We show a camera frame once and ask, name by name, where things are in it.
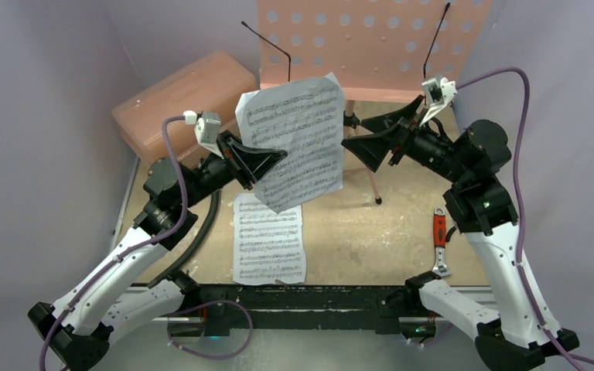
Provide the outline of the sheet music page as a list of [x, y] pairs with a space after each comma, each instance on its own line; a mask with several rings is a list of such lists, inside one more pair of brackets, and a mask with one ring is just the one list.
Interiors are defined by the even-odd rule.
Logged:
[[275, 213], [252, 193], [234, 200], [233, 281], [301, 284], [306, 281], [302, 207]]
[[328, 73], [241, 95], [235, 110], [244, 145], [286, 151], [254, 195], [276, 213], [343, 187], [345, 94]]

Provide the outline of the pink music stand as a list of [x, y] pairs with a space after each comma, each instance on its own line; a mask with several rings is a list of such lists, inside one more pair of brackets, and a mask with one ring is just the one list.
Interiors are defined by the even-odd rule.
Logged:
[[259, 1], [260, 86], [333, 73], [346, 98], [407, 103], [457, 80], [491, 2]]

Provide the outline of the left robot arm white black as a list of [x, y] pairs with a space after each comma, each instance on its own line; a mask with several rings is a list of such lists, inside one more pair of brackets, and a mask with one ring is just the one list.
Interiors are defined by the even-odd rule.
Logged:
[[120, 244], [69, 293], [29, 310], [46, 349], [66, 369], [93, 368], [111, 345], [153, 318], [197, 311], [200, 286], [184, 273], [170, 273], [133, 298], [122, 295], [187, 235], [198, 220], [190, 207], [233, 181], [252, 189], [288, 155], [281, 149], [246, 147], [229, 131], [218, 135], [216, 146], [220, 152], [193, 169], [180, 164], [174, 153], [153, 163], [144, 184], [149, 201]]

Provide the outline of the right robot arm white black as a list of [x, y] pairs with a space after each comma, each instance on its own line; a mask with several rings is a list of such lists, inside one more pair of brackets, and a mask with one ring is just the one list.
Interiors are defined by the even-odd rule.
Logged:
[[406, 281], [405, 308], [445, 317], [473, 340], [491, 370], [530, 370], [576, 349], [578, 336], [544, 306], [518, 245], [517, 211], [497, 178], [511, 158], [505, 130], [481, 119], [453, 140], [441, 127], [422, 122], [421, 103], [417, 98], [400, 110], [362, 120], [367, 134], [346, 138], [342, 145], [371, 171], [408, 157], [450, 182], [445, 208], [479, 257], [497, 306], [486, 308], [427, 273]]

